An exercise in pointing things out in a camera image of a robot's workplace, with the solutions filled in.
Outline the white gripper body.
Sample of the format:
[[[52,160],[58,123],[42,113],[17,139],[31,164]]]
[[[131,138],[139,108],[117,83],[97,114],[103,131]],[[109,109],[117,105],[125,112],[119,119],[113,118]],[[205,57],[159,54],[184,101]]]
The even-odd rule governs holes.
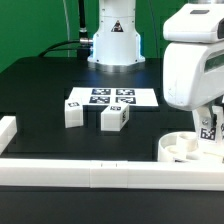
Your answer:
[[[171,107],[185,111],[224,95],[224,42],[170,43],[163,61],[163,94]]]

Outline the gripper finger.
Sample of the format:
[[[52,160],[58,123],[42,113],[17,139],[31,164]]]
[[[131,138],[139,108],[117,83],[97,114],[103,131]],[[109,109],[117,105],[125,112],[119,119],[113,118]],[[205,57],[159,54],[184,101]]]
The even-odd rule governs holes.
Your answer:
[[[214,127],[216,128],[216,139],[223,139],[223,131],[224,131],[224,110],[221,106],[213,106],[212,107],[214,113]]]
[[[199,120],[203,128],[211,128],[213,126],[213,112],[209,105],[199,108]]]

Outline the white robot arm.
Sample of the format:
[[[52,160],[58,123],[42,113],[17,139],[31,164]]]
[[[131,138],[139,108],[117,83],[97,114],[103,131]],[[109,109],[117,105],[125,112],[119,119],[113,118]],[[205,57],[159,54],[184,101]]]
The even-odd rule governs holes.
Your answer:
[[[145,62],[135,29],[136,0],[99,0],[100,25],[88,63],[104,71],[125,71]],[[195,111],[201,139],[215,141],[223,118],[211,102],[224,95],[224,0],[189,0],[165,21],[170,42],[163,59],[163,93],[168,105]]]

